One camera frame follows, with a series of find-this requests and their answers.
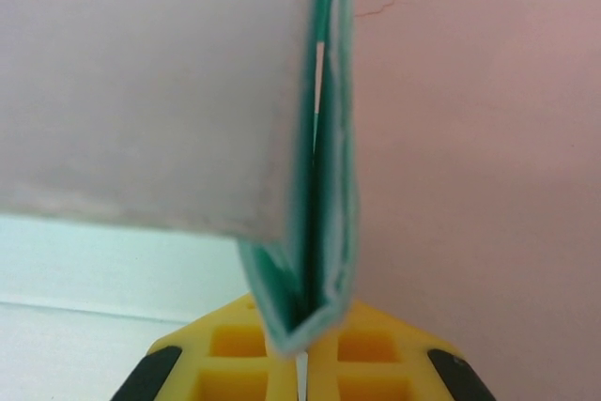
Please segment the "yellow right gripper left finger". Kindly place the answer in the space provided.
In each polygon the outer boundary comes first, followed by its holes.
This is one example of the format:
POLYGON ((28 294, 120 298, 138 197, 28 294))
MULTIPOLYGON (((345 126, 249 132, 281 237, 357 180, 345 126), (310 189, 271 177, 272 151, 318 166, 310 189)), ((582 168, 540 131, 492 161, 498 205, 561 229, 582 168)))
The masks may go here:
POLYGON ((296 362, 271 348, 247 294, 153 343, 112 398, 294 401, 296 362))

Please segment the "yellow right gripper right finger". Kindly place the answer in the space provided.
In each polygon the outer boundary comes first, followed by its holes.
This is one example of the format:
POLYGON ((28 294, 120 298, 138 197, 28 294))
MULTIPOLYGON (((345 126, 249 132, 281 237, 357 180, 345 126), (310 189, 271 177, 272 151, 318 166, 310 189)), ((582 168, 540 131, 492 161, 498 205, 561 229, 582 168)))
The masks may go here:
POLYGON ((361 301, 309 348, 307 398, 496 400, 456 347, 361 301))

